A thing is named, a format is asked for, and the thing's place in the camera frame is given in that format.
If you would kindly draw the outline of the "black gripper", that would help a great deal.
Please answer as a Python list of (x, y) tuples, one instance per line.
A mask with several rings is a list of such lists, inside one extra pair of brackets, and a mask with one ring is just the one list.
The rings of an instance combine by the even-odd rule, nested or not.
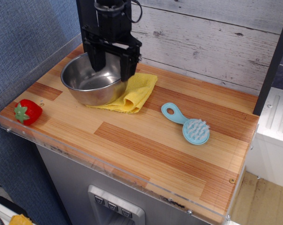
[(132, 24), (140, 21), (142, 14), (132, 19), (131, 0), (95, 0), (97, 28), (83, 27), (88, 57), (95, 72), (106, 65), (105, 53), (112, 50), (120, 57), (120, 74), (126, 82), (135, 74), (140, 61), (142, 43), (131, 35)]

